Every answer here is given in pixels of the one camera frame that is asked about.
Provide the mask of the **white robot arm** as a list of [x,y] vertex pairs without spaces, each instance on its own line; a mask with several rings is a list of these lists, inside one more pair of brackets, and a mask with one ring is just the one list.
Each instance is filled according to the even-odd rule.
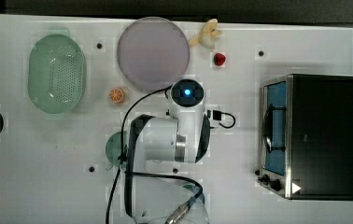
[[136,224],[209,224],[204,188],[185,176],[153,174],[148,161],[196,163],[209,145],[205,90],[193,79],[168,89],[168,116],[140,115],[129,127],[124,206]]

